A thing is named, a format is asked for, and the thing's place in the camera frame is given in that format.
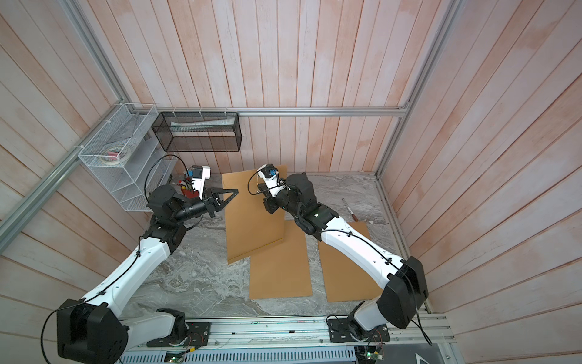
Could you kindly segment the brown kraft file bag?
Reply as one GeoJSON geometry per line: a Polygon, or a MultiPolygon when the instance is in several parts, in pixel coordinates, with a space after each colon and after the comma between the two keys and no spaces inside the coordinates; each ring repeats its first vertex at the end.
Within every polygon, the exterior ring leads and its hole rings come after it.
{"type": "Polygon", "coordinates": [[[225,227],[227,262],[232,264],[254,253],[279,244],[284,237],[284,211],[266,211],[259,187],[264,181],[257,171],[248,170],[222,175],[224,189],[238,189],[227,204],[225,227]]]}

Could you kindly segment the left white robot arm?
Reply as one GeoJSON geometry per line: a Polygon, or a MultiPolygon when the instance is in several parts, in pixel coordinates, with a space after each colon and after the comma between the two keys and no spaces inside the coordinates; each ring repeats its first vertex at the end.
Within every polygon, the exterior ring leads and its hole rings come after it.
{"type": "Polygon", "coordinates": [[[142,283],[180,246],[189,230],[186,221],[214,217],[237,194],[236,189],[211,188],[204,198],[189,199],[169,184],[151,192],[147,206],[152,219],[136,249],[80,300],[66,300],[56,309],[58,355],[81,363],[115,363],[126,350],[150,341],[186,342],[183,312],[159,309],[128,320],[121,314],[142,283]]]}

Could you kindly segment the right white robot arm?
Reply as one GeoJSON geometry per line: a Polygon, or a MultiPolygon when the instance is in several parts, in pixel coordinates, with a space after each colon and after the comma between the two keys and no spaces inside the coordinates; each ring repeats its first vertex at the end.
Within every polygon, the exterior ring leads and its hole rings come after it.
{"type": "Polygon", "coordinates": [[[251,259],[253,299],[302,297],[312,292],[306,238],[314,237],[324,265],[327,297],[377,288],[350,312],[347,331],[361,340],[390,323],[406,329],[428,298],[421,262],[378,246],[317,200],[305,173],[286,167],[223,174],[225,189],[238,195],[225,209],[227,262],[251,259]]]}

